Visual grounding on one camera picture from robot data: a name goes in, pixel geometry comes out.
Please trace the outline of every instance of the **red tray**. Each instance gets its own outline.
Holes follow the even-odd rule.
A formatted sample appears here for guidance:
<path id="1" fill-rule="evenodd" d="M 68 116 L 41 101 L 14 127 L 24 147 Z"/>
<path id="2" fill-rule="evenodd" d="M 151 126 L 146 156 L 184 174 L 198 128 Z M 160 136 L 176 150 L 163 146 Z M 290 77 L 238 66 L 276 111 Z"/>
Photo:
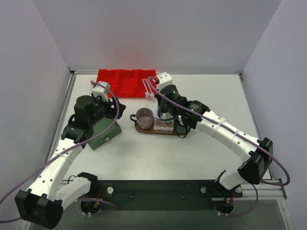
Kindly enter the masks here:
<path id="1" fill-rule="evenodd" d="M 148 77 L 156 77 L 155 69 L 100 69 L 96 82 L 109 83 L 110 90 L 118 98 L 145 98 L 146 88 L 142 79 Z"/>

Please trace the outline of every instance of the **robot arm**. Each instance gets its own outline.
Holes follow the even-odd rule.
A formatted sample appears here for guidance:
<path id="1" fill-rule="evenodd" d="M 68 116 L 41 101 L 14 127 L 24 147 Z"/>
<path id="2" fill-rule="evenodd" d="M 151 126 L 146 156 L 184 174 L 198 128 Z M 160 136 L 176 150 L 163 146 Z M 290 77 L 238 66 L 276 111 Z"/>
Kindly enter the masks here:
<path id="1" fill-rule="evenodd" d="M 272 153 L 272 141 L 267 138 L 259 140 L 258 138 L 252 137 L 227 123 L 224 118 L 216 115 L 209 107 L 201 102 L 188 101 L 186 97 L 178 93 L 176 86 L 172 84 L 171 76 L 166 72 L 159 74 L 157 78 L 159 80 L 157 87 L 161 94 L 164 94 L 171 101 L 214 121 L 211 122 L 192 113 L 188 113 L 171 104 L 161 96 L 156 95 L 160 112 L 170 113 L 174 117 L 174 129 L 178 134 L 184 134 L 182 130 L 185 130 L 186 135 L 191 128 L 197 129 L 227 146 L 243 161 L 243 164 L 235 167 L 233 171 L 223 171 L 216 182 L 220 183 L 227 190 L 232 190 L 244 182 L 259 184 L 272 160 L 254 145 L 239 138 L 237 134 L 244 136 L 249 141 L 263 147 L 270 153 Z"/>
<path id="2" fill-rule="evenodd" d="M 106 82 L 100 84 L 109 88 Z M 70 117 L 51 157 L 54 161 L 44 168 L 26 191 L 17 193 L 15 202 L 21 219 L 52 229 L 60 221 L 63 210 L 77 198 L 98 194 L 97 177 L 88 173 L 79 174 L 72 183 L 58 190 L 72 162 L 86 144 L 72 147 L 89 140 L 94 133 L 94 125 L 104 117 L 115 118 L 117 114 L 117 106 L 107 99 L 106 90 L 95 86 L 92 92 L 91 96 L 84 95 L 77 99 L 75 114 Z M 118 106 L 120 119 L 126 107 L 120 103 Z"/>

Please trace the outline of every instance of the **white table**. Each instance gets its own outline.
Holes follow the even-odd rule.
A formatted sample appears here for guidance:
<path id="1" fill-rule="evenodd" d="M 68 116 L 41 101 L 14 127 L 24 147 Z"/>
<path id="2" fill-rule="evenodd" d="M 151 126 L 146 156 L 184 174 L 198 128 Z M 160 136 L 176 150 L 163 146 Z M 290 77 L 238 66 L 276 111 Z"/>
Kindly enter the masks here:
<path id="1" fill-rule="evenodd" d="M 76 99 L 91 93 L 90 80 L 97 75 L 79 74 L 72 90 L 64 126 Z M 198 100 L 238 129 L 257 136 L 238 75 L 172 75 L 179 93 Z M 196 180 L 216 179 L 223 170 L 232 170 L 240 158 L 212 137 L 196 130 L 181 139 L 177 136 L 138 133 L 130 114 L 139 108 L 157 108 L 152 99 L 120 99 L 126 105 L 118 120 L 122 133 L 92 150 L 88 145 L 69 168 L 64 180 L 81 172 L 100 180 Z M 264 179 L 270 179 L 267 172 Z"/>

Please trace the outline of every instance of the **glass cup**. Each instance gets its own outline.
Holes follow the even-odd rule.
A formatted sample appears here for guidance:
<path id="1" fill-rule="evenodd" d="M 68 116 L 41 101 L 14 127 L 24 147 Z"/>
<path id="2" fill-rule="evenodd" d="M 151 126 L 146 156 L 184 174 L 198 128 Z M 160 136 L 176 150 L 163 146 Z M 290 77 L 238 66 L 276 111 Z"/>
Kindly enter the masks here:
<path id="1" fill-rule="evenodd" d="M 136 114 L 130 115 L 130 120 L 136 122 L 141 129 L 148 129 L 154 123 L 154 113 L 149 108 L 141 108 Z"/>

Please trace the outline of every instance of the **green container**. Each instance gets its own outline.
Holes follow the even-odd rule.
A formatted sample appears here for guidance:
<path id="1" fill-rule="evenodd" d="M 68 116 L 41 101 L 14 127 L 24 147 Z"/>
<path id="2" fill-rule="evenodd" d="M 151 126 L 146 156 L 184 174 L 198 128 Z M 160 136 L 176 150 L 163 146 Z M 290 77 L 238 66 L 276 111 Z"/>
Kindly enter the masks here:
<path id="1" fill-rule="evenodd" d="M 102 133 L 106 128 L 110 126 L 113 122 L 113 119 L 103 118 L 94 126 L 94 134 L 93 137 Z M 90 141 L 88 144 L 92 150 L 102 146 L 107 141 L 111 140 L 113 137 L 116 137 L 121 133 L 121 128 L 117 122 L 102 136 L 96 138 L 95 140 Z"/>

